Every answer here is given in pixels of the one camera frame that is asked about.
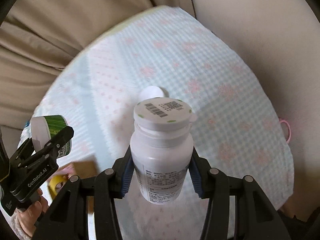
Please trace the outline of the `left hand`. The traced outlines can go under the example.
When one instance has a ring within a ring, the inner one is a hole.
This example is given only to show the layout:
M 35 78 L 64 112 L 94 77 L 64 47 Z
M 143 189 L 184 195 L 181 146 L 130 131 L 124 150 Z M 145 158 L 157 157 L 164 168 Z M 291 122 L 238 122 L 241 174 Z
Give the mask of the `left hand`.
M 31 204 L 24 212 L 18 211 L 17 218 L 19 221 L 22 230 L 29 236 L 32 237 L 36 226 L 35 223 L 37 222 L 38 218 L 41 214 L 46 213 L 48 210 L 48 202 L 46 198 L 42 196 L 43 192 L 39 188 L 37 189 L 37 194 L 39 200 Z

